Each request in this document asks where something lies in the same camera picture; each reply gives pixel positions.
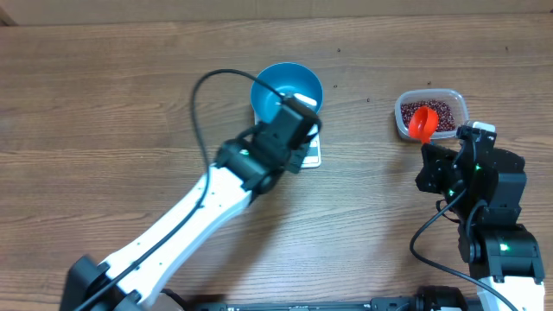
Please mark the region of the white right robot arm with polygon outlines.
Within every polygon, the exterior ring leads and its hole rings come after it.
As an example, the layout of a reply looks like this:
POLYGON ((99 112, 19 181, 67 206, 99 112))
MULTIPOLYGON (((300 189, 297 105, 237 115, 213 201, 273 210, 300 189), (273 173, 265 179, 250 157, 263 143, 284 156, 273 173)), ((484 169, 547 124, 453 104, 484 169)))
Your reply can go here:
POLYGON ((485 310, 542 310, 545 270, 536 238, 518 222, 527 182, 524 158, 496 147, 490 124, 458 127, 458 151, 434 143, 421 147, 416 177, 422 192, 442 195, 435 216, 455 214, 458 250, 469 271, 418 260, 474 284, 485 310))

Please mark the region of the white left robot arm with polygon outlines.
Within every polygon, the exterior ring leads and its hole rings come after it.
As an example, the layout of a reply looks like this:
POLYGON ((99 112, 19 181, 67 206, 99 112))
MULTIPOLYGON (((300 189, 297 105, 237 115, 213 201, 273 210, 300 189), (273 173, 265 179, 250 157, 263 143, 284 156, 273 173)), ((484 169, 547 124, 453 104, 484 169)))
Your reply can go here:
POLYGON ((300 171, 321 121, 320 103, 296 93, 267 100, 270 117, 224 142, 198 183, 146 232, 101 263, 88 256, 68 271, 63 310, 148 310, 173 274, 226 221, 300 171))

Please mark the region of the red measuring scoop blue handle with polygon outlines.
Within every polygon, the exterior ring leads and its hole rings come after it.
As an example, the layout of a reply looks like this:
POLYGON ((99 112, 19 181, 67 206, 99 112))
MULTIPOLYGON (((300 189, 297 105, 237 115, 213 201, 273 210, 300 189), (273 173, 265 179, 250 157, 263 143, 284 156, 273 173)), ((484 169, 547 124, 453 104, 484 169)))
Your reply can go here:
POLYGON ((438 123, 437 112, 428 106, 422 106, 415 111, 410 120, 409 136, 422 144, 431 143, 431 137, 436 132, 438 123))

